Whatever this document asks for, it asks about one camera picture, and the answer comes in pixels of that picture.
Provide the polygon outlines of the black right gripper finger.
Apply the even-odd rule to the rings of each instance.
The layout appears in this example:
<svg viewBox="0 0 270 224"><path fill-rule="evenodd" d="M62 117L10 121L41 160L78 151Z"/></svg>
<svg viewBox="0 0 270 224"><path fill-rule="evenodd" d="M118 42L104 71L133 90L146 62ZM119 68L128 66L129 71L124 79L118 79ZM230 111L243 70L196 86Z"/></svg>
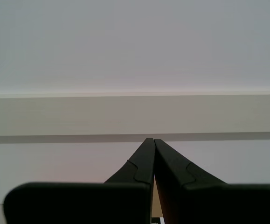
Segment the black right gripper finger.
<svg viewBox="0 0 270 224"><path fill-rule="evenodd" d="M155 142L146 139L104 183L29 182L4 199L8 224L149 224Z"/></svg>
<svg viewBox="0 0 270 224"><path fill-rule="evenodd" d="M155 180L166 224L270 224L270 184L228 184L163 140Z"/></svg>

